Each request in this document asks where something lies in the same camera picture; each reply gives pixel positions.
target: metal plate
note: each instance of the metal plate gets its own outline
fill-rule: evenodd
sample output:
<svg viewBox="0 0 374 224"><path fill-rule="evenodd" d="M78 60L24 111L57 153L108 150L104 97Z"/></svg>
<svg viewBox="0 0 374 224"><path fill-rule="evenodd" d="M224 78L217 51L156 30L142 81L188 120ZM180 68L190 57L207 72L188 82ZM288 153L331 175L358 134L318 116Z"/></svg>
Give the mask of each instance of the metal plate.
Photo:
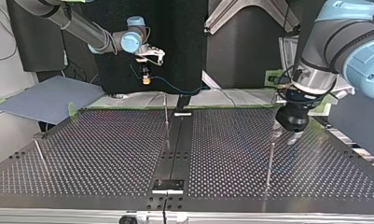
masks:
<svg viewBox="0 0 374 224"><path fill-rule="evenodd" d="M30 149L0 165L0 196L144 204L166 136L159 110L85 112L41 143L44 161Z"/></svg>
<svg viewBox="0 0 374 224"><path fill-rule="evenodd" d="M293 146L276 109L194 111L189 211L374 214L374 167L315 120ZM267 188L270 144L275 144Z"/></svg>
<svg viewBox="0 0 374 224"><path fill-rule="evenodd" d="M45 161L31 145L0 164L0 207L374 215L374 167L314 120L293 146L273 138L275 112L194 110L169 134L163 111L85 112ZM184 195L151 194L166 176Z"/></svg>

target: cable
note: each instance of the cable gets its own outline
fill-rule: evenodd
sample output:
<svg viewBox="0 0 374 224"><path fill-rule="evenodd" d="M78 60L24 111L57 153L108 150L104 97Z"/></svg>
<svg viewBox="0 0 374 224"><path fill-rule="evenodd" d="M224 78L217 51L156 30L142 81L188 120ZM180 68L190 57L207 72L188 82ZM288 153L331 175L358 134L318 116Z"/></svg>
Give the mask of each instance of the cable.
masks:
<svg viewBox="0 0 374 224"><path fill-rule="evenodd" d="M163 210L162 210L162 214L163 214L163 224L167 224L167 217L166 217L166 206L167 206L167 197L169 196L169 194L166 194L166 199L164 200L164 205L163 205Z"/></svg>
<svg viewBox="0 0 374 224"><path fill-rule="evenodd" d="M82 77L79 73L76 73L79 77L81 77L82 80L85 79L85 82L88 82L88 75L85 73L85 71L78 66L78 64L76 64L75 62L73 62L72 60L68 60L70 62L70 65L74 68L74 71L76 71L76 68L82 72L82 74L84 75L84 77Z"/></svg>
<svg viewBox="0 0 374 224"><path fill-rule="evenodd" d="M146 38L143 44L146 44L146 42L148 42L148 38L151 36L151 27L147 26L145 29L148 30L148 34L146 35Z"/></svg>
<svg viewBox="0 0 374 224"><path fill-rule="evenodd" d="M96 76L94 76L94 78L91 79L90 84L92 84L94 79L96 79L98 76L99 76L99 74L96 74Z"/></svg>
<svg viewBox="0 0 374 224"><path fill-rule="evenodd" d="M142 77L139 77L139 76L137 75L136 71L135 71L134 68L132 67L132 64L130 64L130 67L131 67L131 70L133 71L133 73L134 73L134 75L136 76L137 79L143 79ZM203 87L200 86L199 88L197 88L197 89L194 90L194 91L182 91L182 90L176 88L174 85L172 85L172 84L171 84L168 80L166 80L164 77L151 77L151 79L155 79L155 78L164 81L167 85L169 85L169 86L172 87L173 89L175 89L175 90L177 90L177 91L179 91L179 92L181 92L181 93L183 93L183 94L186 94L186 95L194 94L194 93L196 93L197 91L201 91L201 90L203 89Z"/></svg>
<svg viewBox="0 0 374 224"><path fill-rule="evenodd" d="M152 77L152 78L158 78L158 79L164 81L167 85L169 85L169 86L172 87L173 89L175 89L175 90L177 90L177 91L179 91L179 92L181 92L181 93L183 93L183 94L186 94L186 95L191 95L191 94L196 93L196 92L198 92L198 91L201 91L201 90L203 89L203 87L199 87L199 88L197 88L197 89L194 90L194 91L181 91L180 89L178 89L178 88L176 88L174 85L172 85L170 82L168 82L164 77Z"/></svg>
<svg viewBox="0 0 374 224"><path fill-rule="evenodd" d="M7 12L3 8L1 8L1 7L0 7L0 11L8 19L8 22L10 22L10 17L7 15ZM1 62L3 60L6 60L6 59L9 59L9 58L13 57L16 54L16 52L18 51L18 47L17 47L17 44L16 44L15 36L12 34L12 32L10 30L8 30L8 28L3 24L3 22L1 20L0 20L0 25L3 27L3 29L7 33L9 33L12 36L12 38L13 38L13 40L15 42L15 48L14 48L13 52L11 54L9 54L8 56L6 56L6 57L0 58L0 62Z"/></svg>
<svg viewBox="0 0 374 224"><path fill-rule="evenodd" d="M289 9L290 9L290 7L289 7L289 5L287 5L286 12L285 12L285 17L284 17L283 37L282 37L282 41L283 41L283 57L284 57L284 65L285 65L285 67L287 67L287 63L286 63L286 57L285 57L285 44L284 44L285 42L284 42L284 38L285 38L285 26L286 26L286 21L287 21L288 14L289 14Z"/></svg>
<svg viewBox="0 0 374 224"><path fill-rule="evenodd" d="M225 97L227 97L228 99L230 99L230 101L233 103L233 106L236 108L237 106L236 106L236 103L233 101L233 99L232 98L230 98L223 90L221 90L221 89L215 89L215 90L219 90L219 91L221 91L222 93L224 93L224 95L225 95Z"/></svg>
<svg viewBox="0 0 374 224"><path fill-rule="evenodd" d="M134 75L137 77L137 79L143 79L142 77L138 77L136 71L134 70L132 64L131 64L131 70L133 71Z"/></svg>

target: metal bracket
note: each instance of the metal bracket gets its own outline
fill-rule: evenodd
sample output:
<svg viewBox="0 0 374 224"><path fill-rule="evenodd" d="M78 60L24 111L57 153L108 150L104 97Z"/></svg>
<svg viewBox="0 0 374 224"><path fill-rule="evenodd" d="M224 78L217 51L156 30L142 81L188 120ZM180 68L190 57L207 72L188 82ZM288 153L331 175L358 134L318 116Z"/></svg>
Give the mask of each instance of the metal bracket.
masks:
<svg viewBox="0 0 374 224"><path fill-rule="evenodd" d="M153 194L183 194L184 180L157 180L155 181Z"/></svg>
<svg viewBox="0 0 374 224"><path fill-rule="evenodd" d="M213 14L205 23L205 33L214 35L225 23L227 23L236 13L245 7L262 7L271 15L282 27L284 26L285 14L287 14L285 30L293 31L299 25L299 20L289 9L285 0L223 0L215 9Z"/></svg>

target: blue panel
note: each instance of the blue panel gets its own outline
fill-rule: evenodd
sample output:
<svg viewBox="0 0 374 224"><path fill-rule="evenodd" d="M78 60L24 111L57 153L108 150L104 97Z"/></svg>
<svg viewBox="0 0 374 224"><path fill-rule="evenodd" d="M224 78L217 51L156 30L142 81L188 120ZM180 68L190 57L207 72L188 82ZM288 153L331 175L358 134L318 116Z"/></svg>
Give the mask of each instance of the blue panel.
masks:
<svg viewBox="0 0 374 224"><path fill-rule="evenodd" d="M104 95L101 87L67 77L53 77L7 99L0 110L28 119L59 124L74 110L90 105Z"/></svg>
<svg viewBox="0 0 374 224"><path fill-rule="evenodd" d="M374 3L365 0L328 0L316 21L368 20L374 16Z"/></svg>

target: metal rod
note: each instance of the metal rod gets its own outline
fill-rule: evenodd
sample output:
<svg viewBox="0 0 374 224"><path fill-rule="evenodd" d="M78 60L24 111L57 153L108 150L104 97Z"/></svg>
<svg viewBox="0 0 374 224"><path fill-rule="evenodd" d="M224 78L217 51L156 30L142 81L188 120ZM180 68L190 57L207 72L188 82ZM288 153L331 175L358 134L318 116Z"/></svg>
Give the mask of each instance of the metal rod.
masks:
<svg viewBox="0 0 374 224"><path fill-rule="evenodd" d="M44 155L42 154L41 147L40 147L40 145L39 145L39 143L38 143L37 140L35 140L35 147L38 150L39 159L44 160Z"/></svg>
<svg viewBox="0 0 374 224"><path fill-rule="evenodd" d="M266 178L266 186L267 188L270 187L270 178L271 178L271 168L273 165L273 157L274 157L274 147L276 146L275 143L271 143L270 145L270 155L269 155L269 167L268 167L268 176Z"/></svg>
<svg viewBox="0 0 374 224"><path fill-rule="evenodd" d="M164 113L165 113L165 119L166 119L166 125L169 125L169 117L168 117L168 110L167 110L167 95L164 93L163 96L163 104L164 104Z"/></svg>

